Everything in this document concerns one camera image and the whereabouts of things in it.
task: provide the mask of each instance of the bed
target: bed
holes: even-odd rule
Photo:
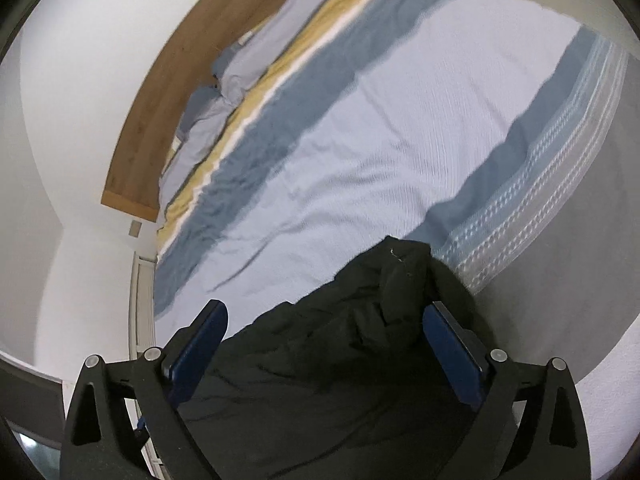
[[[385,235],[431,245],[501,348],[562,356],[594,478],[640,430],[640,61],[525,0],[287,0],[222,52],[159,186],[157,343],[232,336]]]

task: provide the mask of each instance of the headboard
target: headboard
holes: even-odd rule
[[[138,218],[158,217],[158,179],[188,97],[210,79],[224,48],[285,0],[199,0],[149,70],[111,159],[102,204]]]

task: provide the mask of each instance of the yellow stripe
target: yellow stripe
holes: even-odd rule
[[[263,103],[268,92],[274,88],[283,76],[292,68],[292,65],[307,51],[322,39],[335,25],[336,22],[350,10],[354,9],[364,0],[328,0],[307,26],[298,34],[292,45],[280,58],[278,58],[262,76],[260,81],[247,92],[241,105],[231,114],[226,122],[225,131],[216,143],[207,158],[202,161],[198,169],[192,174],[190,180],[174,198],[166,211],[166,222],[158,231],[159,257],[166,250],[167,243],[171,243],[174,234],[177,234],[180,220],[190,212],[190,206],[197,200],[196,190],[201,187],[205,179],[215,171],[221,155],[225,153],[229,141],[234,137],[238,128],[248,120]]]

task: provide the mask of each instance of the striped bedspread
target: striped bedspread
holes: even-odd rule
[[[525,0],[289,0],[227,57],[161,180],[158,343],[421,240],[514,359],[569,363],[612,469],[640,430],[640,62]]]

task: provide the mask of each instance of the silver screw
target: silver screw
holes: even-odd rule
[[[157,346],[152,346],[151,348],[147,348],[145,351],[145,359],[147,361],[155,361],[162,354],[162,350]]]
[[[554,357],[551,364],[556,370],[562,371],[566,368],[566,363],[559,357]]]
[[[491,350],[491,359],[497,363],[503,363],[507,360],[507,352],[500,350],[499,348]]]
[[[84,360],[84,366],[87,368],[93,368],[100,362],[100,358],[97,355],[90,355],[87,359]]]

